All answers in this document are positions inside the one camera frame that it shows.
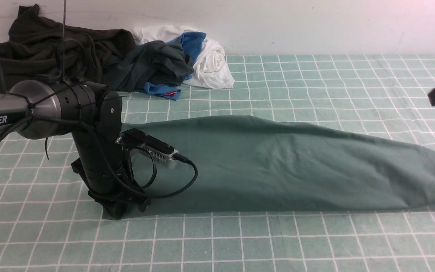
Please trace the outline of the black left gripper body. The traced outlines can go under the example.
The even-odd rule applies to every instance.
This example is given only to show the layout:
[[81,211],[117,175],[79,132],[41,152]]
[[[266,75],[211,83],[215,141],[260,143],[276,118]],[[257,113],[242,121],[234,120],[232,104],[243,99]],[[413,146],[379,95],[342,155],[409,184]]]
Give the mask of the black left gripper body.
[[120,187],[116,188],[112,193],[103,195],[94,190],[92,183],[88,183],[88,185],[88,195],[96,203],[100,204],[103,210],[114,220],[121,219],[129,206],[135,206],[140,212],[144,212],[151,204],[150,198],[132,195]]

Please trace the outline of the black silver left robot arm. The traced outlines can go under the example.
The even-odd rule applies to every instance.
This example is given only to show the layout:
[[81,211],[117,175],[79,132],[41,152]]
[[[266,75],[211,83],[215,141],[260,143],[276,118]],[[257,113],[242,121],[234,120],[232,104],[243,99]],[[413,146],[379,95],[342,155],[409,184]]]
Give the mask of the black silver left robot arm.
[[106,85],[25,80],[0,94],[0,142],[14,131],[30,140],[71,134],[78,152],[73,172],[88,195],[120,219],[128,205],[144,212],[151,203],[134,180],[136,146],[122,142],[121,112],[122,98]]

